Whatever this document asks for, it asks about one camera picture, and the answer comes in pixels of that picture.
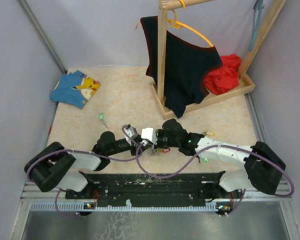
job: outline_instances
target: red cloth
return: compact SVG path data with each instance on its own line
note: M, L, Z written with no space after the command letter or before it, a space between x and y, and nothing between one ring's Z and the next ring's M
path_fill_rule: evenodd
M241 58L235 54L221 57L223 66L208 73L203 83L213 94L220 95L239 85Z

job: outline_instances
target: small green object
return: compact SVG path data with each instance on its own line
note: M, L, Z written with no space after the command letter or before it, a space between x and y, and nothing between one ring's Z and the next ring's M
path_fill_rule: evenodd
M99 120L102 121L103 119L104 119L104 114L103 114L103 113L100 113L100 114L99 114Z

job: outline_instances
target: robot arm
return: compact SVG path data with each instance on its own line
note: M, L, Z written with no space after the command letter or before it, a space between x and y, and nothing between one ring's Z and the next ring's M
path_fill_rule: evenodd
M188 133L175 119L167 120L162 125L162 129L144 128L141 135L130 125L123 130L129 137L116 140L115 135L110 131L101 134L92 149L92 152L101 157L80 154L80 151L77 153L63 151L64 147L54 142L28 162L24 170L42 192L50 191L55 187L76 192L83 190L89 192L90 184L93 183L77 169L100 171L110 163L110 160L106 159L107 156L126 151L130 151L131 155L135 156L137 147L132 143L132 139L142 144L143 151L149 148L178 148L186 156L196 155L198 158L215 159L236 165L239 170L220 174L218 184L226 192L253 186L260 192L273 195L282 177L282 173L273 166L249 153L222 147L225 143L210 139L203 134ZM258 153L281 169L286 168L280 158L263 142L258 141L254 146L226 145ZM214 148L202 151L209 146L214 146Z

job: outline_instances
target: wooden frame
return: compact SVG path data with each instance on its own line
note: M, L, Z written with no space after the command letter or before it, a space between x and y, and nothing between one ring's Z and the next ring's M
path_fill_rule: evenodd
M183 0L186 6L191 6L195 4L201 4L205 2L210 2L212 0ZM279 15L282 7L284 6L286 0L273 0L272 4L266 13L262 24L260 25L254 48L251 52L248 52L239 67L239 86L232 89L231 91L221 94L214 95L210 93L203 101L199 104L193 103L186 106L185 113L219 103L221 101L252 92L256 85L247 75L247 70L255 58L258 50L260 49L262 43L264 42L268 32L270 31L273 23L275 22L277 16ZM157 76L157 86L155 82L150 84L151 90L154 94L155 100L159 104L159 108L162 111L163 119L173 118L175 114L172 110L166 108L165 105L165 67L166 67L166 40L167 40L167 18L168 11L173 9L182 8L182 4L179 0L158 0L158 76Z

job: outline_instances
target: lavender wall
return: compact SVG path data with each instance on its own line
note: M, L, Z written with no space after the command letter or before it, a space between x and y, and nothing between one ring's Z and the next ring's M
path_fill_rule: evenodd
M26 180L44 146L61 73L16 0L0 0L0 240L7 239Z
M248 73L271 147L295 183L300 213L300 0L287 0Z
M148 50L141 17L158 14L158 0L27 0L68 67L99 65L145 66ZM178 20L206 35L221 55L247 52L255 0L215 0L178 9ZM264 0L266 13L271 0ZM206 47L187 29L168 30Z

